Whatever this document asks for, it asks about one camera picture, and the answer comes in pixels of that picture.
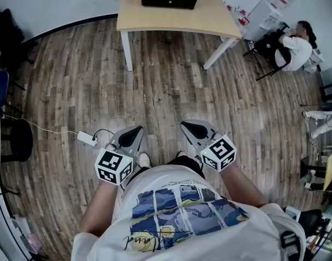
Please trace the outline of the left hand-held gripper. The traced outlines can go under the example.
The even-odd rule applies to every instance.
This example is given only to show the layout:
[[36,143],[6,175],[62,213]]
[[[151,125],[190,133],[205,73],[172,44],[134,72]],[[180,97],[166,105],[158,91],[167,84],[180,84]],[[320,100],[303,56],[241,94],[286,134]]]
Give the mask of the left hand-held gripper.
[[120,185],[132,176],[142,142],[142,126],[130,126],[113,135],[113,142],[102,148],[95,162],[98,179]]

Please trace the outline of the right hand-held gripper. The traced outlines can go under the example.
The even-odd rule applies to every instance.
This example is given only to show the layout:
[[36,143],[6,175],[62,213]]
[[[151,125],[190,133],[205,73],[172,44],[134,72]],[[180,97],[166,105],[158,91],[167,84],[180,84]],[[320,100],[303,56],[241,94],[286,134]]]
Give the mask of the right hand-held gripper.
[[[204,165],[221,172],[236,160],[236,146],[226,134],[214,132],[209,122],[184,120],[181,129],[192,145],[200,146],[196,155]],[[206,138],[209,139],[202,145],[201,141]]]

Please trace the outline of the person's right forearm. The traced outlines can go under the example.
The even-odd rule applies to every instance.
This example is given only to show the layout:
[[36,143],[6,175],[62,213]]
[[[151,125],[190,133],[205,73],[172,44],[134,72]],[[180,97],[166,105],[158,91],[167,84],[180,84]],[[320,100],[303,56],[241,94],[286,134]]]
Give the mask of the person's right forearm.
[[220,172],[220,176],[233,201],[256,208],[261,208],[267,204],[263,194],[236,163],[228,165]]

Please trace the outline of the person's left forearm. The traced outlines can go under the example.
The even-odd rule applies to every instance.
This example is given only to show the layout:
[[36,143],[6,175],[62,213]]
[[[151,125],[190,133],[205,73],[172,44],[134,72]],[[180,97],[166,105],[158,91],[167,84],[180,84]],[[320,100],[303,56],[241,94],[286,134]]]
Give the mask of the person's left forearm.
[[79,233],[90,233],[100,237],[112,223],[118,187],[101,182],[90,201],[79,224]]

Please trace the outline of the person's left white shoe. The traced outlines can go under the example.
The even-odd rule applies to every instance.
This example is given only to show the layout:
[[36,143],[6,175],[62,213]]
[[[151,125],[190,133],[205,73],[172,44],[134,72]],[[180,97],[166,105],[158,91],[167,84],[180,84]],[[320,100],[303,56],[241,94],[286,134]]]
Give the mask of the person's left white shoe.
[[139,155],[138,164],[141,168],[151,168],[150,158],[144,152]]

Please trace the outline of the black shorts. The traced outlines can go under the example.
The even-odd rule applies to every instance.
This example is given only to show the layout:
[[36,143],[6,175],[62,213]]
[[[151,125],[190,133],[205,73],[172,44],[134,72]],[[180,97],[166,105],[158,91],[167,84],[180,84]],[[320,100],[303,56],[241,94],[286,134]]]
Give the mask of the black shorts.
[[141,165],[126,185],[124,193],[168,188],[183,183],[206,183],[199,164],[188,156],[180,156],[167,164],[155,167]]

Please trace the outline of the white power strip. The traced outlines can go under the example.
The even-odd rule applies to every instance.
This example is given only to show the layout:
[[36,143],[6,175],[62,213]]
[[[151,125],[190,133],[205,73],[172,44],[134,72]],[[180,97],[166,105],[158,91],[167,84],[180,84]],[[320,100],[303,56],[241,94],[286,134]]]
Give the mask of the white power strip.
[[77,135],[77,139],[92,147],[95,147],[97,144],[97,138],[95,136],[87,134],[83,131],[79,131],[79,133]]

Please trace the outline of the white printed t-shirt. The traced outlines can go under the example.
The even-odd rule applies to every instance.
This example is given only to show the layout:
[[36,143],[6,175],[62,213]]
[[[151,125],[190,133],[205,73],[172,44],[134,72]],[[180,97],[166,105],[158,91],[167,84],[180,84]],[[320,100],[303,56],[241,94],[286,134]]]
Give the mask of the white printed t-shirt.
[[79,233],[71,261],[303,261],[302,226],[277,204],[221,197],[208,181],[124,193],[97,237]]

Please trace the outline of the black folding chair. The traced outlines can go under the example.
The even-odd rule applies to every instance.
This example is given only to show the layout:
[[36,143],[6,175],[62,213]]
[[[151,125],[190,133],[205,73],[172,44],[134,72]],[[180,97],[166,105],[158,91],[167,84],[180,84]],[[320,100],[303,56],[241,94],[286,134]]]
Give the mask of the black folding chair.
[[[279,37],[281,37],[285,32],[284,30],[286,28],[289,28],[289,26],[283,22],[282,27],[277,29],[276,32],[272,32],[270,34],[265,34],[258,42],[254,44],[254,48],[247,51],[243,56],[245,57],[248,54],[252,54],[258,63],[259,68],[262,72],[264,72],[260,62],[258,61],[256,57],[256,53],[260,54],[264,57],[264,59],[267,61],[271,71],[268,73],[265,73],[263,76],[256,79],[256,81],[266,77],[266,76],[272,76],[273,74],[279,72],[284,67],[286,67],[290,61],[291,61],[291,52],[290,49],[287,47],[284,47],[279,41]],[[282,59],[285,61],[285,64],[283,66],[278,66],[275,60],[275,53],[279,52],[282,56]]]

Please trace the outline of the black stool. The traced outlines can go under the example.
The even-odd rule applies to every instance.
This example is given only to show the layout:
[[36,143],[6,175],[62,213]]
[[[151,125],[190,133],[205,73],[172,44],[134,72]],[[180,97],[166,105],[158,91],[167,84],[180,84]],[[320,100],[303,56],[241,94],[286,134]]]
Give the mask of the black stool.
[[2,134],[1,140],[9,141],[12,154],[1,155],[1,163],[12,161],[26,162],[32,154],[33,134],[29,123],[24,119],[1,119],[1,126],[11,129],[9,135]]

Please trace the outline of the light wooden table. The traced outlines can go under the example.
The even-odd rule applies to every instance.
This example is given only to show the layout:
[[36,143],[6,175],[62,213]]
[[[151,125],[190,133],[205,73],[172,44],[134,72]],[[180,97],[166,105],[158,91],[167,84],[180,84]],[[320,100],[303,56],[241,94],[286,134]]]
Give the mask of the light wooden table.
[[142,6],[142,0],[120,0],[116,25],[128,71],[133,71],[129,32],[180,31],[222,36],[225,40],[204,63],[207,70],[235,41],[242,38],[222,0],[198,0],[193,10]]

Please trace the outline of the white water dispenser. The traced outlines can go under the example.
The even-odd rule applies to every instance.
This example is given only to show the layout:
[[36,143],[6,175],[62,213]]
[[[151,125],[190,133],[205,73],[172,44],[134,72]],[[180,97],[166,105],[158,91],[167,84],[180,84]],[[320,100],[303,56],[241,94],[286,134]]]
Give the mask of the white water dispenser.
[[247,17],[243,39],[257,42],[265,34],[276,28],[282,20],[281,12],[265,0],[260,0]]

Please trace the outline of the black swivel chair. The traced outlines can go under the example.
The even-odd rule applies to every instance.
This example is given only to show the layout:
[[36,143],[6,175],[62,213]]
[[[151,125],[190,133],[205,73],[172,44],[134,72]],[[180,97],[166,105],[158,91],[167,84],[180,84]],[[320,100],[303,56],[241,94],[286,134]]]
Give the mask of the black swivel chair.
[[306,237],[313,236],[322,222],[322,211],[320,209],[303,211],[298,222],[302,226]]

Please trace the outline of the black office chair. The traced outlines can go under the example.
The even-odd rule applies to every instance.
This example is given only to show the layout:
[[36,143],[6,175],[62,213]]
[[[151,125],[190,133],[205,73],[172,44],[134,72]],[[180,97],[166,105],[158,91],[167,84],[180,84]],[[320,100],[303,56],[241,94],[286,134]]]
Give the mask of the black office chair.
[[23,40],[21,29],[13,23],[10,9],[0,11],[0,62],[2,65],[7,67],[21,61],[34,63],[27,57],[28,48],[22,44]]

